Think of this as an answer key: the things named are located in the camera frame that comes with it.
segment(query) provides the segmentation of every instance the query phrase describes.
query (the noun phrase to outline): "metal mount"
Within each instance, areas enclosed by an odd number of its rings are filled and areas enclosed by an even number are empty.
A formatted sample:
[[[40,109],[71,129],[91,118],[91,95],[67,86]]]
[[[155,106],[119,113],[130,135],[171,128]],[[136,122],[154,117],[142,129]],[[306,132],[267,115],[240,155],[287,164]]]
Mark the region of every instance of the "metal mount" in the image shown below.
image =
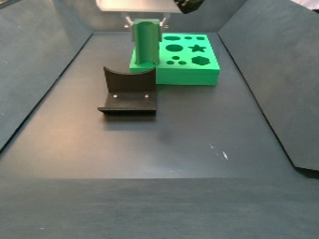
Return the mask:
[[[98,108],[104,114],[156,112],[156,68],[138,74],[123,74],[104,68],[104,77],[108,94],[104,107]]]
[[[132,29],[132,25],[134,25],[134,21],[130,17],[130,14],[128,12],[123,12],[122,13],[122,17],[124,18],[126,20],[126,25],[124,25],[124,28],[128,28],[130,30]],[[163,19],[159,23],[159,26],[160,26],[160,30],[164,31],[164,29],[168,28],[168,21],[171,19],[171,13],[170,12],[164,12],[163,13]]]

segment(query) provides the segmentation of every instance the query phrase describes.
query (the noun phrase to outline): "black panel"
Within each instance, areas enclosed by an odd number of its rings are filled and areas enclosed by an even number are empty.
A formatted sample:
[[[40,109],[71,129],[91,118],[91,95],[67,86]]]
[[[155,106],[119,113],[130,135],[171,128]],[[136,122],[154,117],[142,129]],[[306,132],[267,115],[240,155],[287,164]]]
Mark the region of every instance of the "black panel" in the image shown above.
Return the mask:
[[[0,150],[92,32],[59,1],[19,1],[0,14]]]
[[[104,68],[108,94],[103,113],[156,112],[156,68],[142,73],[119,73]]]
[[[219,34],[297,167],[319,170],[319,16],[251,0]]]

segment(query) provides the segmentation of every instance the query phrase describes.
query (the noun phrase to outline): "gray floor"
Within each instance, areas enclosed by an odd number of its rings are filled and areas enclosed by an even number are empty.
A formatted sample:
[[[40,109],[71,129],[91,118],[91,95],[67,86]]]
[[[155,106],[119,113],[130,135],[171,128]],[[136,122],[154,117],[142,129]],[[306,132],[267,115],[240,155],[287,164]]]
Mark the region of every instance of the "gray floor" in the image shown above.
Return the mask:
[[[159,86],[155,117],[106,117],[103,66],[128,71],[128,33],[95,34],[0,158],[2,177],[298,178],[216,34],[216,87]]]
[[[210,37],[218,86],[159,86],[154,118],[110,118],[103,66],[127,70],[132,43],[94,35],[2,154],[0,238],[318,238],[318,180]]]

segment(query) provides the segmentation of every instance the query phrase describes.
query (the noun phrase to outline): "dark gray wall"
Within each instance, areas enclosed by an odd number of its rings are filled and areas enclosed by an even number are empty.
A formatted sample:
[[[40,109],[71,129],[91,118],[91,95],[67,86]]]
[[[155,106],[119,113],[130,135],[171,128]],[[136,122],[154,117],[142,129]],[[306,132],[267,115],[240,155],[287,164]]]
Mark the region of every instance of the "dark gray wall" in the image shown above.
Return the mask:
[[[0,10],[0,149],[91,36],[58,0]]]
[[[319,170],[319,15],[250,0],[219,35],[297,167]]]
[[[167,32],[216,32],[247,0],[206,0],[199,11],[174,14]],[[63,0],[98,32],[124,31],[122,14],[100,12],[95,0]],[[162,18],[160,14],[134,14],[134,18]]]

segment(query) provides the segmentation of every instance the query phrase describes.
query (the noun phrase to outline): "star-shaped hole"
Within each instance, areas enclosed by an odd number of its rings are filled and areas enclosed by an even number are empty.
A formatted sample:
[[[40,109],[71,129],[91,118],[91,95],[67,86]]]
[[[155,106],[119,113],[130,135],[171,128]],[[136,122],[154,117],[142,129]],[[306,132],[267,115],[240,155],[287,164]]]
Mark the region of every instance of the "star-shaped hole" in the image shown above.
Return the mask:
[[[192,52],[196,52],[196,51],[204,52],[204,49],[206,49],[206,47],[202,47],[199,45],[194,45],[192,47],[188,47],[188,48],[192,50]]]

